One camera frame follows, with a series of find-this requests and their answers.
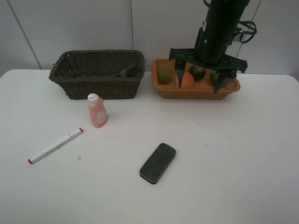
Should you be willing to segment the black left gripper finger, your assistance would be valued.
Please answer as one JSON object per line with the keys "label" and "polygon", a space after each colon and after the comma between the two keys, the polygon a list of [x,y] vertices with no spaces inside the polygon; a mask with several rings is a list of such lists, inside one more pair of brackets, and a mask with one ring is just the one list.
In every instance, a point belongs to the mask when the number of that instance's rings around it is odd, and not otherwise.
{"label": "black left gripper finger", "polygon": [[186,61],[183,60],[175,60],[175,65],[174,69],[177,74],[178,78],[178,87],[181,88],[182,86],[182,81],[183,81],[183,76],[185,72],[185,67],[186,67]]}

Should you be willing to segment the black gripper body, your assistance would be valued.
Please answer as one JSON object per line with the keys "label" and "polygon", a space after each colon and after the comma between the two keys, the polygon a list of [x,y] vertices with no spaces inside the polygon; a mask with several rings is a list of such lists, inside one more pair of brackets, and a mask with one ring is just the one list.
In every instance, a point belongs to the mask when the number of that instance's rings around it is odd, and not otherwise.
{"label": "black gripper body", "polygon": [[170,60],[190,62],[214,70],[239,70],[242,73],[248,67],[245,60],[226,54],[227,48],[240,28],[230,26],[207,25],[200,28],[194,48],[171,49]]}

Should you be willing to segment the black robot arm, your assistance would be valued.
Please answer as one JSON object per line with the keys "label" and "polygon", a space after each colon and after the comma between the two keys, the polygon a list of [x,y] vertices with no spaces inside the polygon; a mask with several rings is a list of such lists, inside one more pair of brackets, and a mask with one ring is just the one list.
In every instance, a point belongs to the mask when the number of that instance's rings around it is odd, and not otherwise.
{"label": "black robot arm", "polygon": [[226,55],[226,51],[247,5],[246,0],[213,0],[208,4],[194,48],[170,50],[169,59],[175,60],[179,87],[182,86],[187,63],[210,69],[218,75],[214,83],[215,93],[234,81],[238,71],[246,71],[247,62]]}

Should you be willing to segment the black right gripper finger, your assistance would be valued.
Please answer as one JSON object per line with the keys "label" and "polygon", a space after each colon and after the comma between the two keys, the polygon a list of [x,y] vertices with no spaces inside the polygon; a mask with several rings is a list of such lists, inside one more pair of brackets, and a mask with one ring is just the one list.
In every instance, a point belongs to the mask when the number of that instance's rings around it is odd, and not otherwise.
{"label": "black right gripper finger", "polygon": [[236,70],[217,70],[220,73],[221,82],[219,86],[214,87],[214,93],[227,86],[236,79]]}

